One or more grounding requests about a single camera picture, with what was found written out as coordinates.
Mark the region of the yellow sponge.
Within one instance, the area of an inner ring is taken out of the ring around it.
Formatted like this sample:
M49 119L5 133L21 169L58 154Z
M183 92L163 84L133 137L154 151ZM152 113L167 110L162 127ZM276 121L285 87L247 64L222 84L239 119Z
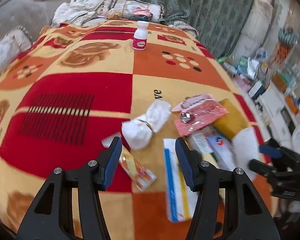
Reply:
M219 103L228 113L216 120L213 126L228 140L232 140L241 130L248 128L249 124L229 99L223 99Z

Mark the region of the patterned fleece blanket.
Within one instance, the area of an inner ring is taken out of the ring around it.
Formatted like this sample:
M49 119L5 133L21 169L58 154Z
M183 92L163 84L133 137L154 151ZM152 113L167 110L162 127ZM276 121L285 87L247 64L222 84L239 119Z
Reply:
M0 77L0 219L16 232L56 167L95 159L102 140L154 100L176 106L210 94L226 100L263 142L256 117L208 50L190 34L151 23L145 50L136 23L44 27Z

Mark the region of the white medicine box red logo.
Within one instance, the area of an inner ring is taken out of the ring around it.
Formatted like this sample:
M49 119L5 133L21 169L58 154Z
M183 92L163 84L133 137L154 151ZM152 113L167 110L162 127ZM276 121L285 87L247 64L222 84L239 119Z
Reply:
M218 134L207 137L207 142L213 150L219 167L223 170L233 171L236 164L230 142Z

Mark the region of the grey tufted headboard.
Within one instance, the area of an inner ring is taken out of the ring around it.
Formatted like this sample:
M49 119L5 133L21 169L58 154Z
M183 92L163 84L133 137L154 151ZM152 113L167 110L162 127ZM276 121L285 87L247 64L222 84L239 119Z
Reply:
M52 23L56 9L70 0L1 0L0 39L17 26L28 31L32 40L38 38L41 29Z

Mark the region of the white low cabinet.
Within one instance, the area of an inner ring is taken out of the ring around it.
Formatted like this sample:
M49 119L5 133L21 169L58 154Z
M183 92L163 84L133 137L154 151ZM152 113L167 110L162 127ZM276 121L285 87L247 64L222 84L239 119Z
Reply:
M257 81L248 95L256 105L266 138L273 138L280 146L292 150L293 133L300 125L300 113L292 112L284 95L273 83L265 88L261 81Z

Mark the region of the white bottle pink label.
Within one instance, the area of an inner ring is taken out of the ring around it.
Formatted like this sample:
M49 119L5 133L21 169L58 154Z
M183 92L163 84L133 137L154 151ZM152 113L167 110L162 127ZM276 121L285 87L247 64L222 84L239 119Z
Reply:
M145 50L147 43L147 28L149 23L145 21L137 22L137 29L133 36L132 48L135 50Z

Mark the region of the white pillow with clothes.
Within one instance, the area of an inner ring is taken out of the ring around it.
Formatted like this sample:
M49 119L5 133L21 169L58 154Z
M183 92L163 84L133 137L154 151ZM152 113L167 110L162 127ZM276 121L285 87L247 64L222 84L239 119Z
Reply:
M159 22L163 18L164 7L139 0L115 0L108 11L121 18L145 18L149 22Z

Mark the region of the orange snack wrapper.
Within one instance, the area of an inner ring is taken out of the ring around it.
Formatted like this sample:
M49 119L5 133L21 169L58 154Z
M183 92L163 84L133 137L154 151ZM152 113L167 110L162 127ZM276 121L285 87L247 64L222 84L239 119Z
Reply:
M148 189L157 179L155 174L144 168L125 146L122 146L119 163L140 191Z

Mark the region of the striped bolster pillow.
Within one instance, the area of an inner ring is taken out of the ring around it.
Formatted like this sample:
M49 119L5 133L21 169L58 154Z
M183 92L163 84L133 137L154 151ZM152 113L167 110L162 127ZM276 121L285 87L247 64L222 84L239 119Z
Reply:
M0 40L0 75L12 63L13 59L21 52L32 46L29 32L21 25L9 31Z

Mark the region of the white tissue wad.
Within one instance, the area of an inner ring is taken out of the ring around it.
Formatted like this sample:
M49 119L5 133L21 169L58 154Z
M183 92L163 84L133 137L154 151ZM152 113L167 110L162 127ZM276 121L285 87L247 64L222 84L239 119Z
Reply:
M132 150L145 148L154 133L158 133L168 121L171 105L159 99L153 101L145 114L122 123L121 132Z

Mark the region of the white blue yellow box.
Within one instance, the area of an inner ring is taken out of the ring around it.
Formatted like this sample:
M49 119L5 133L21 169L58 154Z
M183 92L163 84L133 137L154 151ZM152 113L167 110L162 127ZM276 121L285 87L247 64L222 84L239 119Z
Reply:
M166 172L166 210L172 223L180 223L193 217L198 194L186 185L175 153L175 139L163 140Z

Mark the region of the white tissue pack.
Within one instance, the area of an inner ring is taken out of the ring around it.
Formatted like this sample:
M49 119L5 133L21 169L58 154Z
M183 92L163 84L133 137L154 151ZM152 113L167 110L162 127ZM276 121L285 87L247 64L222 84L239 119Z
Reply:
M252 159L259 160L259 144L252 127L239 131L231 140L236 166L242 168L249 179L254 181L257 173L249 168Z

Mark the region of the pink plastic packet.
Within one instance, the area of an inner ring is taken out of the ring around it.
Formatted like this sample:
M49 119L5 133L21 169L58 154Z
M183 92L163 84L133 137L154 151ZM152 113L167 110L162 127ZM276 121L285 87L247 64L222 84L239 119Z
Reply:
M174 121L178 134L188 136L228 114L229 111L209 94L185 98L171 112L178 113Z

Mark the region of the beige embroidered pillow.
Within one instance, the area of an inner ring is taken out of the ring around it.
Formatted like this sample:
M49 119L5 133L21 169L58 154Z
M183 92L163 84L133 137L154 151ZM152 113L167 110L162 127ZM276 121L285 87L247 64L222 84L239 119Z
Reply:
M59 27L62 23L82 27L90 20L105 17L113 0L71 0L62 3L55 11L51 25Z

